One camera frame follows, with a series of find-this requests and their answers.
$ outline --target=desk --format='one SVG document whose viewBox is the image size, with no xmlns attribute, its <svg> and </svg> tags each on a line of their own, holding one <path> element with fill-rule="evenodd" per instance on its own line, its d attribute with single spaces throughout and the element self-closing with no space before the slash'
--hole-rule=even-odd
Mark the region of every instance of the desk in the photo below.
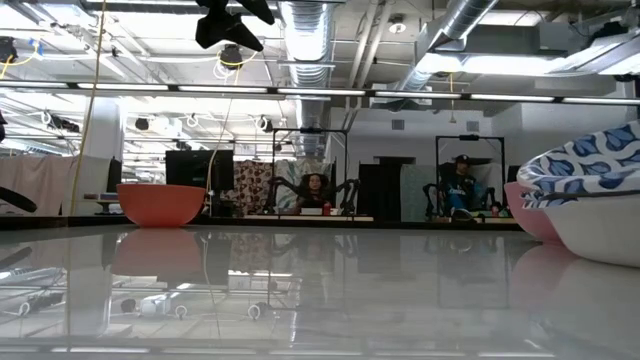
<svg viewBox="0 0 640 360">
<path fill-rule="evenodd" d="M 322 216 L 322 215 L 246 215 L 244 219 L 299 220 L 299 221 L 364 221 L 373 222 L 370 216 Z"/>
</svg>

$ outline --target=person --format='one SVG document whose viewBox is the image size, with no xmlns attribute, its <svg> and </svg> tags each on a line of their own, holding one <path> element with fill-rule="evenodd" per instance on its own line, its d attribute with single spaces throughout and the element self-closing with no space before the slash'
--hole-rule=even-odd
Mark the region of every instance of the person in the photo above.
<svg viewBox="0 0 640 360">
<path fill-rule="evenodd" d="M 470 210 L 476 192 L 476 179 L 469 175 L 469 157 L 459 155 L 455 159 L 455 172 L 443 176 L 441 190 L 444 193 L 446 208 Z"/>
<path fill-rule="evenodd" d="M 301 193 L 304 195 L 298 196 L 294 213 L 300 214 L 302 208 L 322 208 L 325 204 L 330 204 L 323 197 L 328 185 L 329 180 L 322 174 L 304 175 L 300 183 Z"/>
</svg>

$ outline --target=air duct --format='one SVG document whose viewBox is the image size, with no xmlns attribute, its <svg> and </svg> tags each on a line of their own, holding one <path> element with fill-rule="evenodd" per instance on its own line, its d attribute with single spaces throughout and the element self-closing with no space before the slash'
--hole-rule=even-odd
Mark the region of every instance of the air duct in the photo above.
<svg viewBox="0 0 640 360">
<path fill-rule="evenodd" d="M 290 66 L 295 87 L 323 88 L 329 85 L 329 68 L 321 66 L 329 58 L 333 5 L 318 2 L 281 2 L 278 4 L 284 23 L 284 40 L 288 59 L 303 63 Z M 296 101 L 299 128 L 329 128 L 329 101 Z M 297 156 L 324 156 L 325 134 L 302 134 Z"/>
<path fill-rule="evenodd" d="M 466 38 L 498 0 L 451 0 L 447 12 L 420 32 L 416 42 L 416 64 L 396 86 L 397 90 L 420 91 L 432 73 L 429 52 L 454 40 Z"/>
</svg>

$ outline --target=man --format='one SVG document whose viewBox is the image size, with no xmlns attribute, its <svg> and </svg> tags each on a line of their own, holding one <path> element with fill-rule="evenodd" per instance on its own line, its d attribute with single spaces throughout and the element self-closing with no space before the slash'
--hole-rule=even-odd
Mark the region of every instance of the man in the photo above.
<svg viewBox="0 0 640 360">
<path fill-rule="evenodd" d="M 475 198 L 476 179 L 469 175 L 469 157 L 459 155 L 455 160 L 455 172 L 448 178 L 443 177 L 446 208 L 470 210 Z"/>
</svg>

